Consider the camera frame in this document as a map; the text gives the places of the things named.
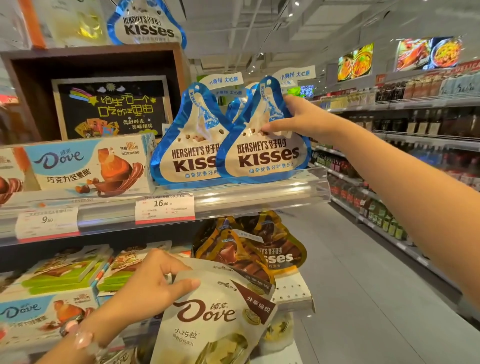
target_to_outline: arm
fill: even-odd
[[[480,194],[302,98],[285,101],[294,117],[263,130],[293,130],[338,147],[415,244],[480,307]]]
[[[164,278],[165,274],[185,269],[190,268],[172,255],[152,249],[125,286],[90,314],[80,324],[80,330],[92,333],[94,342],[107,347],[128,325],[163,312],[175,300],[195,290],[200,285],[198,279],[168,285]],[[77,349],[74,341],[75,334],[68,334],[37,364],[93,364],[95,358],[84,349]]]

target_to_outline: floor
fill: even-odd
[[[457,291],[332,204],[281,216],[308,252],[300,271],[316,314],[295,313],[304,364],[480,363]]]

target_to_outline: wooden frame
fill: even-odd
[[[190,84],[190,68],[179,43],[31,49],[2,52],[35,141],[61,138],[52,79],[165,75],[172,117]]]
[[[96,83],[96,82],[131,82],[131,81],[162,81],[163,85],[163,109],[165,111],[165,120],[171,124],[173,122],[172,108],[170,105],[170,96],[168,94],[167,78],[165,76],[120,76],[120,77],[87,77],[87,78],[63,78],[52,80],[53,97],[55,99],[55,108],[59,118],[59,127],[62,140],[70,140],[67,136],[67,128],[63,117],[63,107],[61,104],[58,85]]]

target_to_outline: sign frame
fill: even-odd
[[[162,81],[164,96],[163,108],[165,111],[165,120],[172,124],[173,114],[170,104],[170,96],[168,93],[167,77],[164,75],[149,75],[149,76],[118,76],[118,77],[84,77],[84,78],[61,78],[52,79],[53,99],[55,101],[55,109],[57,110],[57,116],[59,119],[59,127],[61,139],[63,141],[72,140],[68,138],[67,126],[65,124],[65,118],[63,116],[63,106],[61,103],[60,92],[58,85],[68,84],[81,84],[81,83],[109,83],[109,82],[135,82],[135,81]]]

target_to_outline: person's right arm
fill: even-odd
[[[339,148],[415,244],[480,308],[479,192],[305,99],[285,101],[294,117],[262,130],[292,130]]]

